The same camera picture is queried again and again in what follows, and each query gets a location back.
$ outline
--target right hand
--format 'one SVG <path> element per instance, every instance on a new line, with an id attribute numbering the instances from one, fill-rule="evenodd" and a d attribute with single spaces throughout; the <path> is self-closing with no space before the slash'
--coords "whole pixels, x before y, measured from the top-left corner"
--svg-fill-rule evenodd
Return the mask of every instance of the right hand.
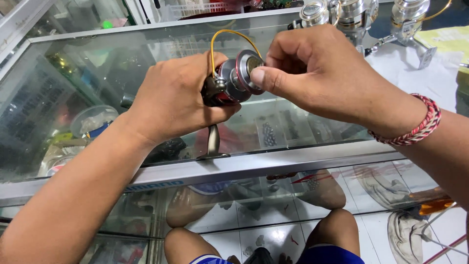
<path id="1" fill-rule="evenodd" d="M 310 113 L 360 124 L 383 137 L 405 134 L 426 113 L 421 101 L 380 76 L 329 24 L 278 33 L 265 62 L 267 67 L 250 75 L 262 89 Z M 390 124 L 390 119 L 400 121 Z"/>

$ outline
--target yellow paper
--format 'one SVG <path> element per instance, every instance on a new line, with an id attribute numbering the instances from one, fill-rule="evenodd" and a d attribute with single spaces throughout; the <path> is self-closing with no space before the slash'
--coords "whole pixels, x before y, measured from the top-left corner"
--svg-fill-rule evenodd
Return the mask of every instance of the yellow paper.
<path id="1" fill-rule="evenodd" d="M 415 39 L 427 47 L 438 47 L 438 52 L 462 51 L 461 62 L 469 64 L 469 26 L 420 31 Z M 459 71 L 469 74 L 465 67 L 460 67 Z"/>

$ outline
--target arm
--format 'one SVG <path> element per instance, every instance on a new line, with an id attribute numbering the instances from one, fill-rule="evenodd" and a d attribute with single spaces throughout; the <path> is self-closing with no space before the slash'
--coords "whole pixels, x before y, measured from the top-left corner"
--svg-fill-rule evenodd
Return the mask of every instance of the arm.
<path id="1" fill-rule="evenodd" d="M 395 87 L 331 25 L 284 31 L 266 65 L 251 80 L 302 109 L 367 127 L 385 138 L 406 134 L 424 119 L 426 106 Z M 444 111 L 424 140 L 396 150 L 424 169 L 465 210 L 469 209 L 469 119 Z"/>
<path id="2" fill-rule="evenodd" d="M 215 63 L 227 58 L 216 54 Z M 148 153 L 159 143 L 227 120 L 200 90 L 207 53 L 150 67 L 134 105 L 58 171 L 0 238 L 2 264 L 76 264 Z"/>

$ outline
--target hand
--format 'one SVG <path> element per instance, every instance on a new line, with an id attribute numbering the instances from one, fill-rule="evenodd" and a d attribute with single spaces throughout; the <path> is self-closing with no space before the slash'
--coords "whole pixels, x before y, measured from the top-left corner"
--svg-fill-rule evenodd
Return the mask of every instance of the hand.
<path id="1" fill-rule="evenodd" d="M 216 65 L 227 59 L 214 53 Z M 208 52 L 151 66 L 124 114 L 127 127 L 156 145 L 228 120 L 241 105 L 208 107 L 202 101 L 200 91 L 211 72 Z"/>
<path id="2" fill-rule="evenodd" d="M 422 102 L 381 77 L 329 24 L 278 33 L 265 62 L 267 67 L 251 72 L 251 80 L 310 113 L 389 138 L 425 117 Z"/>

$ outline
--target shimano logo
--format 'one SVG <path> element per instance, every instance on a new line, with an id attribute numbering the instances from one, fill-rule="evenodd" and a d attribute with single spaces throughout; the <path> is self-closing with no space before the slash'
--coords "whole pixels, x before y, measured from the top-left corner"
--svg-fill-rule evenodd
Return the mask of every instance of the shimano logo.
<path id="1" fill-rule="evenodd" d="M 158 189 L 158 188 L 163 188 L 163 187 L 171 187 L 171 186 L 181 185 L 181 184 L 184 184 L 184 182 L 181 180 L 170 181 L 170 182 L 160 182 L 160 183 L 150 183 L 150 184 L 145 184 L 145 185 L 130 186 L 130 187 L 125 188 L 125 191 L 126 192 L 143 191 L 143 190 Z"/>

